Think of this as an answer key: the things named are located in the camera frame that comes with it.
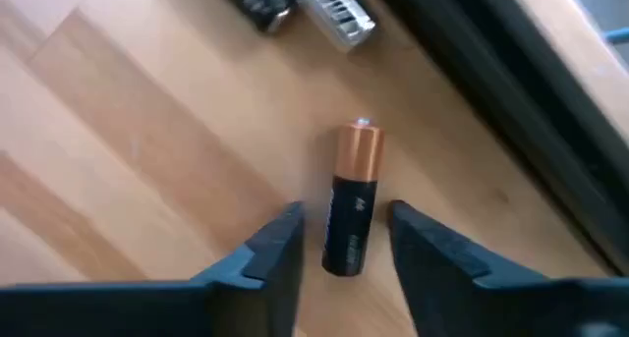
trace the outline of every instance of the copper battery top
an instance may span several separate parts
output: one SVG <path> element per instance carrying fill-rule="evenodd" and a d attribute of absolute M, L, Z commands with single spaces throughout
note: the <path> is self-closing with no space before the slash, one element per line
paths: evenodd
<path fill-rule="evenodd" d="M 361 182 L 377 180 L 383 145 L 384 132 L 369 119 L 342 126 L 334 175 Z"/>

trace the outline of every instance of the wooden floor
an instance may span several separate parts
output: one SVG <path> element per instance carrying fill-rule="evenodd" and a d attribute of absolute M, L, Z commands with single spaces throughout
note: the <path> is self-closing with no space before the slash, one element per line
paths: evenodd
<path fill-rule="evenodd" d="M 365 273 L 319 265 L 334 129 L 387 131 L 403 198 L 550 276 L 602 275 L 449 81 L 376 5 L 337 52 L 260 37 L 224 0 L 0 0 L 0 283 L 190 277 L 303 199 L 298 334 L 411 336 L 381 208 Z"/>

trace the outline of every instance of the black plastic part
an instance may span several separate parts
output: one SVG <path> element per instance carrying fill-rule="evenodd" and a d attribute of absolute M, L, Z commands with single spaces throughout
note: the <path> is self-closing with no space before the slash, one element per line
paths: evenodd
<path fill-rule="evenodd" d="M 391 250 L 420 336 L 627 336 L 629 279 L 547 280 L 403 201 Z"/>
<path fill-rule="evenodd" d="M 365 265 L 377 182 L 335 176 L 321 264 L 338 276 L 360 274 Z"/>
<path fill-rule="evenodd" d="M 261 32 L 272 32 L 278 15 L 288 12 L 295 0 L 229 0 Z"/>
<path fill-rule="evenodd" d="M 292 203 L 190 281 L 0 289 L 0 336 L 289 337 L 303 242 L 304 211 Z"/>
<path fill-rule="evenodd" d="M 616 272 L 629 148 L 515 0 L 385 0 Z"/>

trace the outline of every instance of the black battery body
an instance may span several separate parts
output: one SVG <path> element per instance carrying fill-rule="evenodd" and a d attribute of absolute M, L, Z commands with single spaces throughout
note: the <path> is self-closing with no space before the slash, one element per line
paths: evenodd
<path fill-rule="evenodd" d="M 275 32 L 295 0 L 230 0 L 261 32 Z"/>
<path fill-rule="evenodd" d="M 363 271 L 376 186 L 377 181 L 334 176 L 321 262 L 328 272 L 355 276 Z"/>

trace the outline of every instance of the silver metal object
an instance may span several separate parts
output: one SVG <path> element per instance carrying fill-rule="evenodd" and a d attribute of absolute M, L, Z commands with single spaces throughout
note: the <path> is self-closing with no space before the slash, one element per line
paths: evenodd
<path fill-rule="evenodd" d="M 357 0 L 301 0 L 317 25 L 343 51 L 361 44 L 375 22 Z"/>

